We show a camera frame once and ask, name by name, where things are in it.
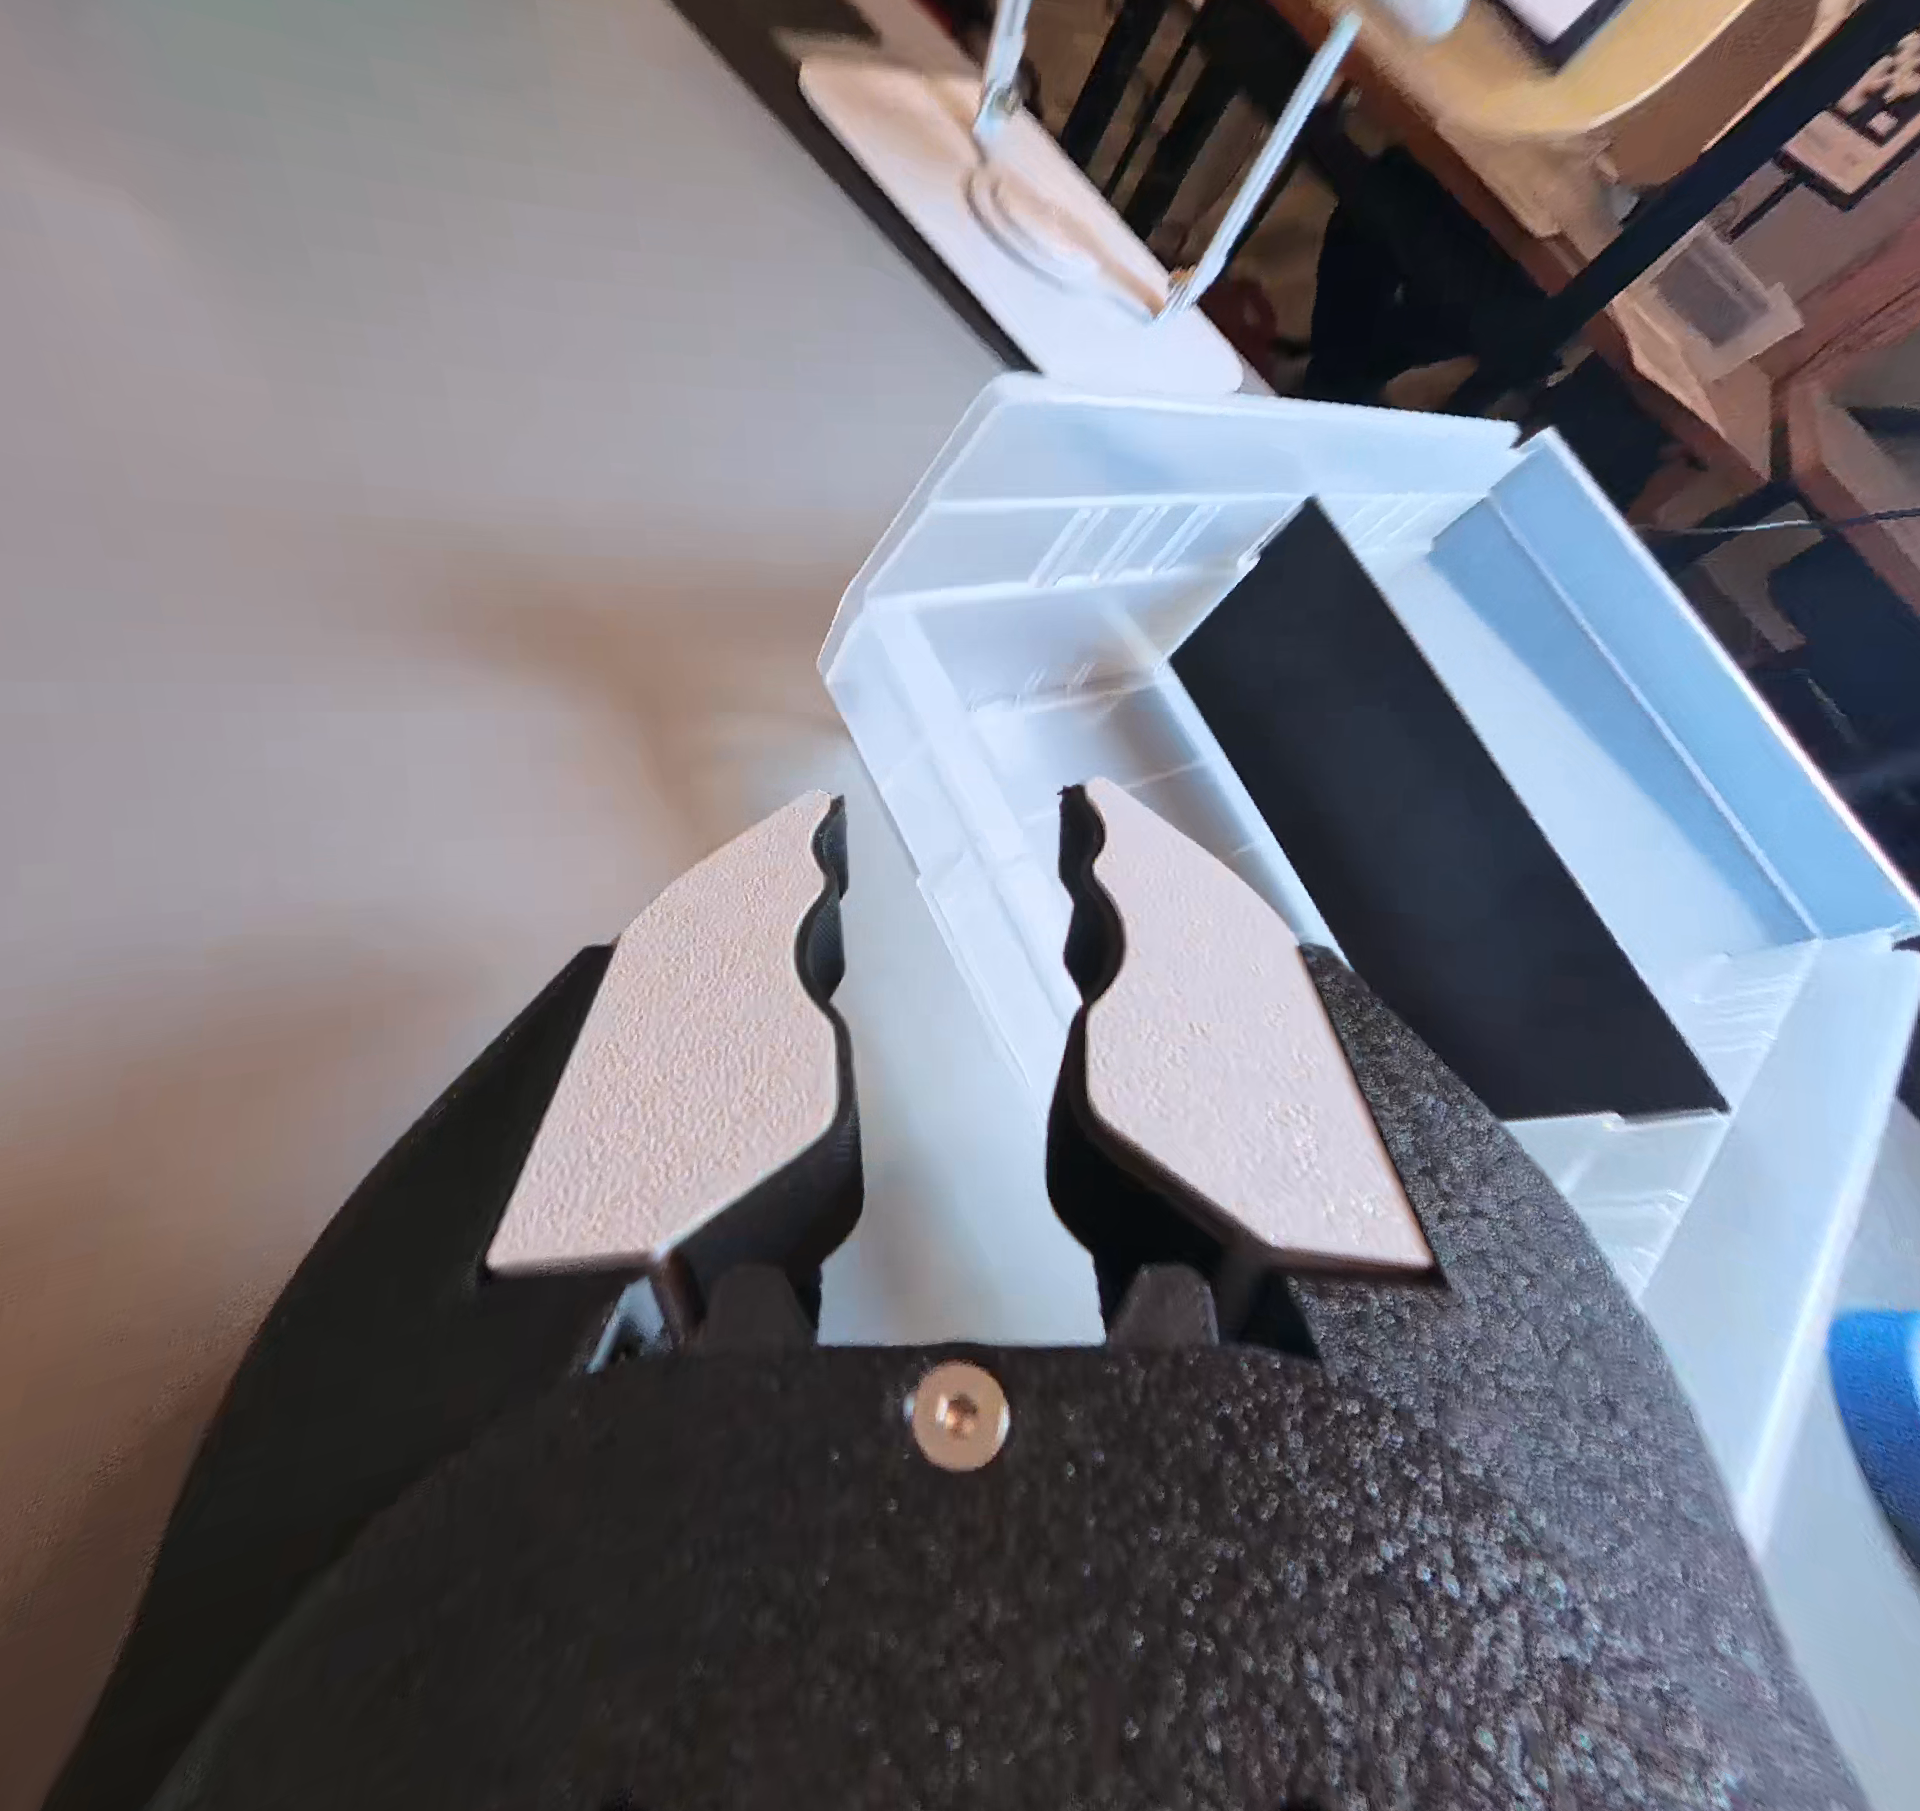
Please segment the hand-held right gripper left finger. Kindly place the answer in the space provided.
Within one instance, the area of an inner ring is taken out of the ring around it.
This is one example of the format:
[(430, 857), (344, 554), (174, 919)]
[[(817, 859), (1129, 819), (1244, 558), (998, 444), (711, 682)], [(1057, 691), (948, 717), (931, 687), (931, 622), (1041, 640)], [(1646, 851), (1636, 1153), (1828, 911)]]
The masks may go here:
[(846, 975), (848, 813), (811, 789), (666, 885), (614, 939), (517, 1185), (493, 1277), (651, 1281), (672, 1339), (778, 1271), (807, 1333), (863, 1201)]

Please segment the document stand with wooden board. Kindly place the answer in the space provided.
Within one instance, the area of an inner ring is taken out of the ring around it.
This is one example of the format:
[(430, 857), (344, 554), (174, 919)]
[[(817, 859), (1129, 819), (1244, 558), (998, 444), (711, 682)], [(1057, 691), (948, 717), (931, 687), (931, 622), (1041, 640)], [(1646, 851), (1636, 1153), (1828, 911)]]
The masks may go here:
[[(1355, 48), (1360, 72), (1415, 104), (1434, 132), (1481, 148), (1631, 148), (1655, 110), (1769, 0), (1631, 0), (1566, 64), (1550, 64), (1494, 0), (1301, 0), (1318, 40), (1284, 84), (1283, 130), (1261, 160), (1277, 174)], [(1203, 272), (1173, 280), (1117, 212), (1099, 210), (1079, 162), (1027, 106), (1020, 70), (1035, 0), (996, 0), (981, 68), (938, 76), (888, 62), (811, 54), (803, 94), (867, 176), (1045, 372), (1206, 394), (1226, 348), (1193, 316), (1225, 270), (1237, 210)], [(1794, 0), (1788, 22), (1813, 22)]]

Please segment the clear plastic bin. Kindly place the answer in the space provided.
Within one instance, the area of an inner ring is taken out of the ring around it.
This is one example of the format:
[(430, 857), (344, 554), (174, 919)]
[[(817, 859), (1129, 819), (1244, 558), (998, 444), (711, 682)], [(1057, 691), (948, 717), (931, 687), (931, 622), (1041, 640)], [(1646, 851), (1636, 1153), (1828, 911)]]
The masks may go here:
[(1033, 1105), (1070, 1025), (1058, 791), (1108, 777), (1303, 941), (1328, 923), (1173, 670), (1316, 502), (1727, 1111), (1508, 1125), (1664, 1341), (1785, 1605), (1916, 1573), (1835, 1405), (1916, 1021), (1916, 895), (1552, 434), (991, 384), (853, 580), (823, 676)]

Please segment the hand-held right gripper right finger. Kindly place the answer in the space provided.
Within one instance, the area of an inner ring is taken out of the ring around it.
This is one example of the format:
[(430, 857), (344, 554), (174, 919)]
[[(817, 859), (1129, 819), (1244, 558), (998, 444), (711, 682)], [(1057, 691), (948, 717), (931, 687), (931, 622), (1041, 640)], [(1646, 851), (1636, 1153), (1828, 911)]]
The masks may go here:
[(1293, 1279), (1434, 1287), (1436, 1253), (1313, 953), (1228, 863), (1108, 777), (1060, 795), (1077, 989), (1046, 1197), (1117, 1339), (1152, 1269), (1223, 1339), (1307, 1339)]

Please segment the framed black white marker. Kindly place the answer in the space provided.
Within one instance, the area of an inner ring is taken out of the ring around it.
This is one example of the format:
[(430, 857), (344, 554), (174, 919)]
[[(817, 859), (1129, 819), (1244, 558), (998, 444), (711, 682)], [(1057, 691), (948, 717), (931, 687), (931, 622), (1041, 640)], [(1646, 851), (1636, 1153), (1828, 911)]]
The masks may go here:
[(1785, 144), (1779, 164), (1838, 210), (1857, 208), (1918, 150), (1918, 32), (1905, 34)]

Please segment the small clear plastic box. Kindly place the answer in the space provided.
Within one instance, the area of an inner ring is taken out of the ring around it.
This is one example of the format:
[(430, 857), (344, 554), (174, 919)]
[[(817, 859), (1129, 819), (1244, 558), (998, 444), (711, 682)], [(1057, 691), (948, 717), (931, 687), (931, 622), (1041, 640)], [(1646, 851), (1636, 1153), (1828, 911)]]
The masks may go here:
[(1712, 378), (1765, 358), (1805, 328), (1805, 316), (1779, 284), (1765, 280), (1740, 252), (1703, 224), (1675, 244), (1634, 286), (1676, 328)]

